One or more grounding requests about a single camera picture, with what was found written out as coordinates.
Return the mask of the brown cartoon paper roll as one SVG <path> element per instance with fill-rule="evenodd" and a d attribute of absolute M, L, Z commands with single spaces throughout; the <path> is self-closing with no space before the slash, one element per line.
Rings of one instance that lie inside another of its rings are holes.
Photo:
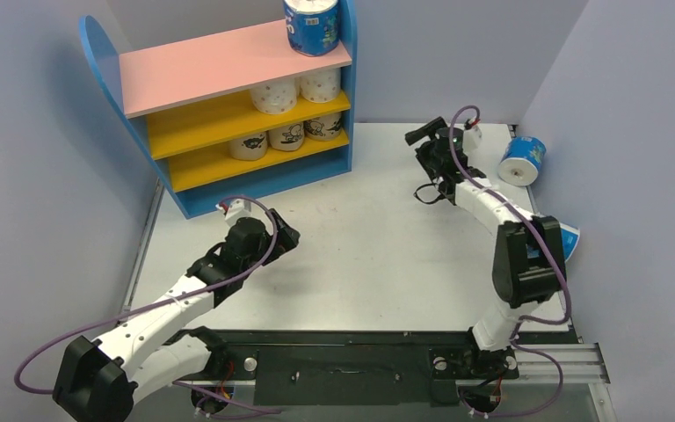
<path fill-rule="evenodd" d="M 303 122 L 308 138 L 318 141 L 335 139 L 343 128 L 342 113 L 330 113 Z"/>

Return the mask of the white floral paper roll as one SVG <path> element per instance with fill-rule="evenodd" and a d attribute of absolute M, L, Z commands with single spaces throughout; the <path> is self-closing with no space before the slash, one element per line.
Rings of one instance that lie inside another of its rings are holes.
<path fill-rule="evenodd" d="M 250 99 L 261 113 L 277 115 L 291 111 L 299 97 L 297 78 L 286 78 L 249 89 Z"/>
<path fill-rule="evenodd" d="M 317 104 L 334 100 L 341 92 L 341 69 L 325 69 L 300 76 L 300 94 L 307 101 Z"/>

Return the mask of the blue pink yellow shelf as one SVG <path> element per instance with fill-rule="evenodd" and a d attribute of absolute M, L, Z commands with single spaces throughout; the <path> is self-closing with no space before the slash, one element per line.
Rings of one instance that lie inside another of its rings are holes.
<path fill-rule="evenodd" d="M 182 215 L 214 212 L 235 194 L 256 198 L 348 172 L 352 168 L 358 32 L 355 6 L 337 3 L 337 47 L 309 57 L 287 41 L 279 19 L 127 53 L 116 50 L 92 16 L 79 36 L 91 72 L 125 129 Z M 260 112 L 250 90 L 318 71 L 338 70 L 337 96 L 294 101 L 282 114 Z M 237 138 L 334 115 L 337 136 L 307 139 L 293 152 L 269 149 L 254 161 L 233 158 Z"/>

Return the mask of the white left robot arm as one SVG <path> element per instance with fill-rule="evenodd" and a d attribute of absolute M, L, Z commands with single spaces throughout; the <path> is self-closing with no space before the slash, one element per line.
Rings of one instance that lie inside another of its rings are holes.
<path fill-rule="evenodd" d="M 134 405 L 188 375 L 221 375 L 227 366 L 223 340 L 206 327 L 187 325 L 238 291 L 246 271 L 296 248 L 300 233 L 274 210 L 275 225 L 244 210 L 227 215 L 224 240 L 197 259 L 159 297 L 156 308 L 89 340 L 66 347 L 53 400 L 76 421 L 124 421 Z"/>

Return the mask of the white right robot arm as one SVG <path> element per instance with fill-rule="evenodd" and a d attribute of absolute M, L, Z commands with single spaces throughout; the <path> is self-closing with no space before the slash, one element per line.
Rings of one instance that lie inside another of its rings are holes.
<path fill-rule="evenodd" d="M 469 329 L 471 345 L 460 353 L 462 367 L 483 378 L 514 368 L 511 341 L 526 317 L 561 290 L 565 260 L 559 221 L 510 202 L 469 165 L 463 143 L 476 126 L 470 119 L 449 127 L 438 117 L 406 133 L 405 141 L 437 198 L 468 211 L 495 237 L 491 278 L 497 299 Z"/>

